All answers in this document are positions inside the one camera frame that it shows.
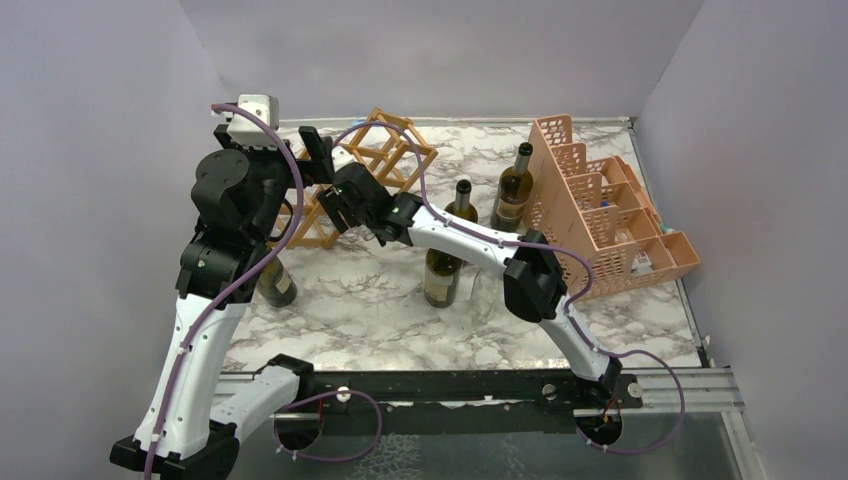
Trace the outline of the wooden wine rack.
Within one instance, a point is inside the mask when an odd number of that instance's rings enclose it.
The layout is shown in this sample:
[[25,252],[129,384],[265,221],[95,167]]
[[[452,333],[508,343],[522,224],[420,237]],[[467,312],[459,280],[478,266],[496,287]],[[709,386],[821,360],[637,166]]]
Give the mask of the wooden wine rack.
[[[375,108],[365,121],[366,126],[338,141],[333,157],[365,165],[391,194],[409,191],[437,157],[437,149],[407,117]],[[340,233],[318,201],[326,189],[325,185],[314,185],[305,190],[303,217],[287,244],[289,249],[329,249],[336,243]]]

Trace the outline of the dark green wine bottle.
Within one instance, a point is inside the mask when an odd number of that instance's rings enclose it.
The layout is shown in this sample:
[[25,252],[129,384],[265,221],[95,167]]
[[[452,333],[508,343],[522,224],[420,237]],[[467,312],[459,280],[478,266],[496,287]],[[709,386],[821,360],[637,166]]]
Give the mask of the dark green wine bottle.
[[431,306],[446,308],[454,303],[462,267],[460,258],[436,249],[427,250],[423,289]]

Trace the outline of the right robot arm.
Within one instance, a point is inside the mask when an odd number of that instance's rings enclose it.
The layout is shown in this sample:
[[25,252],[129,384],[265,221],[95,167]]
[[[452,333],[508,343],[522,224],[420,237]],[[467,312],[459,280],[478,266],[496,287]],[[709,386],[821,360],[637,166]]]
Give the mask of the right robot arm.
[[336,141],[313,127],[299,131],[310,161],[319,170],[294,169],[304,183],[325,186],[318,201],[339,232],[364,226],[381,244],[435,249],[498,276],[506,308],[517,318],[537,323],[569,362],[577,393],[587,405],[600,407],[617,392],[622,365],[593,336],[568,292],[557,255],[539,231],[523,235],[498,232],[433,207],[424,191],[391,194],[357,161],[337,167],[332,159]]

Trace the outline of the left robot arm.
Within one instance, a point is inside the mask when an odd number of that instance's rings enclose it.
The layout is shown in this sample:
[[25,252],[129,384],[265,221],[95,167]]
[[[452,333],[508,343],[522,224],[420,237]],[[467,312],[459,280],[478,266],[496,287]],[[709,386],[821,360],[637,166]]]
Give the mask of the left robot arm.
[[280,289],[269,240],[287,192],[334,178],[332,139],[312,127],[299,134],[302,158],[263,131],[217,127],[220,147],[195,171],[191,198],[199,218],[180,258],[165,365],[141,424],[113,444],[112,464],[144,478],[224,479],[241,445],[272,414],[302,411],[312,429],[320,426],[323,396],[314,368],[285,354],[223,403],[213,401],[225,353],[255,290]]

